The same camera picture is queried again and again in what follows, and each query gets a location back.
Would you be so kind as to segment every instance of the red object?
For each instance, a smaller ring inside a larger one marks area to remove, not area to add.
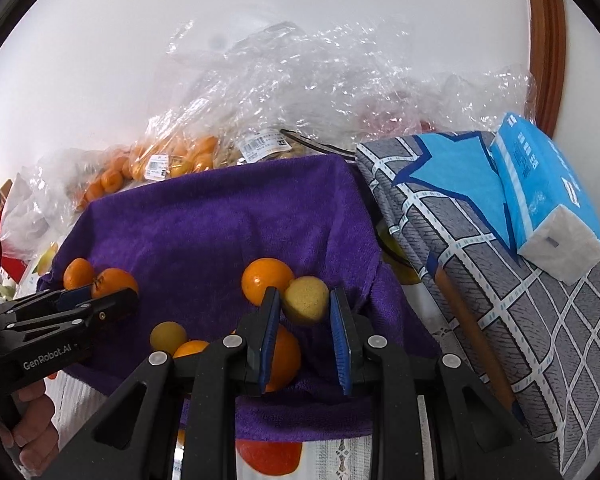
[[[24,274],[27,264],[22,260],[15,258],[2,257],[2,268],[5,272],[10,275],[17,283],[20,283],[22,275]]]
[[[242,459],[263,475],[282,476],[298,469],[302,442],[235,441],[235,449]]]

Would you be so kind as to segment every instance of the purple cloth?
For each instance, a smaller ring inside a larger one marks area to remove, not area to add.
[[[381,261],[353,179],[337,156],[308,156],[208,171],[140,187],[91,204],[44,277],[58,288],[66,266],[88,259],[96,272],[128,270],[140,287],[139,312],[94,343],[93,357],[67,371],[109,395],[151,352],[149,334],[166,320],[191,339],[226,336],[255,307],[240,289],[256,258],[283,260],[296,276],[343,285],[353,309],[411,353],[439,348]],[[305,441],[371,432],[368,399],[342,395],[328,320],[300,328],[302,368],[282,391],[237,400],[236,435]]]

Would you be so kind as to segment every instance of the checkered fabric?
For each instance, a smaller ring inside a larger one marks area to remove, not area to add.
[[[493,134],[482,136],[488,146]],[[565,286],[523,258],[514,261],[467,202],[418,184],[393,185],[395,175],[421,154],[412,138],[403,137],[361,144],[356,156],[390,233],[470,365],[488,383],[427,272],[427,259],[437,259],[472,309],[532,436],[570,480],[600,437],[600,263],[575,285]]]

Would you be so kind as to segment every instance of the finger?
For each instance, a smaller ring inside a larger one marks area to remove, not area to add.
[[[0,440],[2,445],[6,448],[13,447],[13,435],[11,431],[4,427],[4,424],[0,422]]]
[[[18,397],[21,402],[31,402],[33,399],[42,397],[46,392],[45,381],[38,381],[37,383],[25,386],[23,389],[18,390]]]
[[[55,446],[51,450],[51,453],[49,453],[49,455],[42,461],[42,464],[40,464],[37,469],[33,470],[33,474],[35,476],[41,476],[42,473],[46,471],[46,468],[49,467],[49,464],[53,462],[54,458],[58,456],[58,453],[60,453],[60,450],[58,449],[58,446]]]
[[[49,424],[36,440],[29,442],[20,452],[20,462],[29,470],[39,469],[55,447],[58,447],[58,430]]]
[[[13,438],[20,447],[25,447],[29,442],[37,439],[51,422],[56,407],[47,396],[33,399],[27,406],[27,411],[22,420],[13,429]]]

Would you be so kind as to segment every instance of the metal bolt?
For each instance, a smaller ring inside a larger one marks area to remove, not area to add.
[[[236,348],[242,344],[242,338],[239,335],[231,334],[222,339],[222,344],[227,348]]]
[[[381,335],[373,335],[366,342],[372,348],[384,348],[386,346],[386,339]]]
[[[442,357],[442,364],[447,368],[458,368],[462,364],[462,360],[456,354],[445,354]]]
[[[165,352],[154,352],[149,356],[149,364],[153,366],[160,366],[167,362],[167,354]]]

